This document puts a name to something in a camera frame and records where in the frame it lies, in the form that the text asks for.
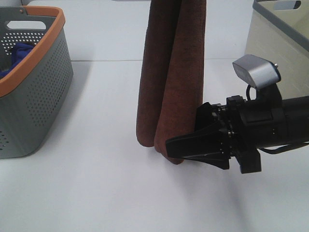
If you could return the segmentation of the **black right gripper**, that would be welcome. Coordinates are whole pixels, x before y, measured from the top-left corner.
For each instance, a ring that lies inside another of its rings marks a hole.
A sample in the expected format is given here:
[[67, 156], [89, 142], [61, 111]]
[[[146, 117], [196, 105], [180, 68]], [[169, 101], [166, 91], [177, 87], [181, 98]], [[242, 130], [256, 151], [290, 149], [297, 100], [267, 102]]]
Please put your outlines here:
[[225, 105], [209, 102], [197, 109], [195, 132], [166, 140], [170, 158], [207, 163], [223, 170], [235, 157], [242, 174], [262, 170], [260, 148], [282, 142], [286, 122], [282, 98], [244, 100], [229, 97]]

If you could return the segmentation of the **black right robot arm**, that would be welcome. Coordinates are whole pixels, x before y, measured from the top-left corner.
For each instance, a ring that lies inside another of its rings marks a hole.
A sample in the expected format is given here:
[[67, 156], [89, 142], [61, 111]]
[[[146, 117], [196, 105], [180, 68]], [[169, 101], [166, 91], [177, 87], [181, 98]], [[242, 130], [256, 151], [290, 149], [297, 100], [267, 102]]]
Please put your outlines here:
[[260, 151], [278, 154], [309, 143], [308, 97], [278, 105], [229, 97], [226, 105], [205, 103], [197, 109], [193, 133], [166, 141], [168, 156], [204, 162], [223, 170], [235, 157], [242, 174], [262, 170]]

